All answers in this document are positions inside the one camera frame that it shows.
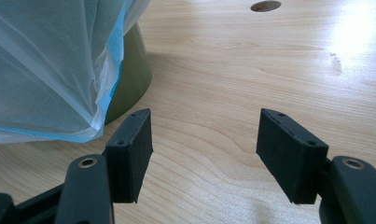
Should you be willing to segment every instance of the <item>wooden table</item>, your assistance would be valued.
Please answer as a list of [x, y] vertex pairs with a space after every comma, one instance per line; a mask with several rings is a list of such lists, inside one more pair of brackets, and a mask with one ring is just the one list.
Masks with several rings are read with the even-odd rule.
[[[140, 19], [153, 80], [154, 154], [138, 204], [117, 223], [319, 223], [291, 204], [256, 152], [260, 108], [279, 110], [376, 167], [376, 0], [152, 0]], [[0, 191], [16, 203], [64, 181], [75, 158], [101, 153], [124, 116], [87, 144], [0, 145]]]

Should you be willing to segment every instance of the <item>plastic bag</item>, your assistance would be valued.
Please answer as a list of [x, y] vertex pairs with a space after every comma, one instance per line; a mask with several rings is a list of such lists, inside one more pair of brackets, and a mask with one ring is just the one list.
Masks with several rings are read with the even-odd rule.
[[0, 143], [103, 133], [146, 1], [0, 1]]

